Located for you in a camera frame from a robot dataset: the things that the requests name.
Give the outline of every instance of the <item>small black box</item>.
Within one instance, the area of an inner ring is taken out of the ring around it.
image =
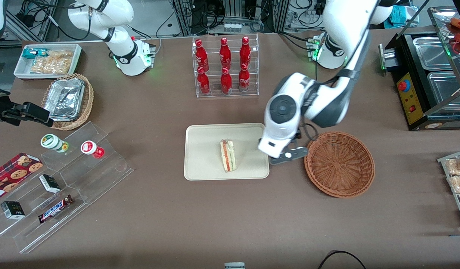
[[[17,201],[4,201],[1,203],[1,208],[6,218],[10,220],[20,220],[26,216],[21,204]]]
[[[44,174],[39,176],[39,180],[41,180],[46,191],[54,192],[55,194],[61,191],[61,187],[59,187],[54,177]]]

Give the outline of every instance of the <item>red switch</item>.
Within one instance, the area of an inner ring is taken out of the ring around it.
[[[407,84],[406,82],[402,81],[402,82],[399,82],[398,84],[398,89],[402,92],[403,90],[406,90],[406,87],[407,87]]]

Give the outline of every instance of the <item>brown woven basket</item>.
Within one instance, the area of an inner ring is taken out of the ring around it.
[[[84,89],[84,96],[82,97],[81,110],[78,119],[76,121],[55,121],[52,125],[52,128],[61,131],[76,129],[82,124],[85,124],[89,117],[90,111],[92,110],[92,102],[94,101],[94,90],[85,76],[80,74],[65,75],[64,77],[58,78],[58,80],[70,80],[72,78],[79,78],[80,80],[84,81],[86,88]],[[41,107],[44,107],[50,89],[51,85],[47,87],[47,91],[44,94],[44,98],[41,102]]]
[[[364,193],[374,179],[374,161],[368,148],[343,132],[322,133],[317,141],[310,142],[305,169],[321,191],[339,198]]]

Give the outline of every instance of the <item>sandwich half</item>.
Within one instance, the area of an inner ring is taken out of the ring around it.
[[[230,139],[222,139],[220,141],[223,167],[225,172],[231,172],[237,168],[235,163],[235,150],[233,149],[233,141]]]

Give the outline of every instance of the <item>red emergency stop button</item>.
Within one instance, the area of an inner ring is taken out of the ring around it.
[[[398,83],[398,90],[400,90],[401,92],[407,92],[410,87],[411,82],[409,82],[409,80],[403,80]]]
[[[403,90],[406,90],[406,86],[407,86],[406,82],[401,81],[398,84],[398,89],[402,92]]]

